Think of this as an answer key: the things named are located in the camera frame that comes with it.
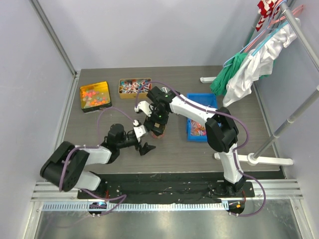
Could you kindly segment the silver metal scoop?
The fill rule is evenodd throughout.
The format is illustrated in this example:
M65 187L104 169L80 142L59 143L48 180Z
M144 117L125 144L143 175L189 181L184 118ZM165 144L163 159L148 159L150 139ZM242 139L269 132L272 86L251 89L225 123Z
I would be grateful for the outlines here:
M162 87L160 90L164 93L168 93L170 91L167 87Z

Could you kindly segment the gold tin of lollipops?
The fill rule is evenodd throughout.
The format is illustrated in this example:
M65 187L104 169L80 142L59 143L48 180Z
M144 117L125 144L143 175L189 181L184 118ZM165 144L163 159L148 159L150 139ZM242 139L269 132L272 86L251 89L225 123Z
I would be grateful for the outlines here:
M121 99L134 99L138 90L141 89L139 98L146 98L151 88L151 78L120 79L119 96Z

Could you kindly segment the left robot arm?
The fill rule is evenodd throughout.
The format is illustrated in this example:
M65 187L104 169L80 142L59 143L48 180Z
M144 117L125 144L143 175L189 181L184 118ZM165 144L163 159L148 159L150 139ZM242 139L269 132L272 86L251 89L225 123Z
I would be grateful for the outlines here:
M85 171L87 165L111 164L123 148L134 147L141 156L156 147L142 144L141 138L147 134L144 125L134 122L133 129L126 132L120 123L111 125L104 141L98 146L79 146L68 141L62 142L40 170L40 176L57 186L59 191L85 189L96 199L106 193L106 186L95 173Z

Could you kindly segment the gold tin of star candies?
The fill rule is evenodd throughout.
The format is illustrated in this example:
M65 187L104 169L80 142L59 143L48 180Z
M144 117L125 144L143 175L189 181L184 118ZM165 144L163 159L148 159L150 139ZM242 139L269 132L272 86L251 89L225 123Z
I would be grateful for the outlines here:
M98 111L112 106L107 81L84 85L79 88L81 110L84 113Z

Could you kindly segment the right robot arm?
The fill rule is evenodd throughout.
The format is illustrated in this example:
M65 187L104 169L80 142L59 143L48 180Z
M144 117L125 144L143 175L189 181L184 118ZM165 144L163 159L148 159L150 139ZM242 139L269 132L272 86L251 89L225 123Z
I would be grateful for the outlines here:
M147 98L151 103L137 103L135 112L146 115L144 126L156 136L163 134L169 114L184 116L205 128L207 143L222 162L225 191L229 196L238 196L246 179L237 153L239 130L229 110L225 107L206 107L178 92L170 90L165 93L158 87L153 87Z

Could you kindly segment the blue plastic bin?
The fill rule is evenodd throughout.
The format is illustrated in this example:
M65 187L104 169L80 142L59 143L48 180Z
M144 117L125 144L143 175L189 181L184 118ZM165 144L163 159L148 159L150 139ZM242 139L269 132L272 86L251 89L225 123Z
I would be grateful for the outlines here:
M216 96L213 93L188 93L187 98L206 107L217 108ZM207 142L205 128L191 119L187 119L186 133L188 141Z

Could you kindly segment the beige jar lid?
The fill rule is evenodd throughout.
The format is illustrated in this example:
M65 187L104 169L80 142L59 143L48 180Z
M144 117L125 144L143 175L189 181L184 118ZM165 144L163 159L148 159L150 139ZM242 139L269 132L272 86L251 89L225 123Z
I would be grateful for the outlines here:
M153 132L156 135L162 134L165 130L165 124L155 123L153 127Z

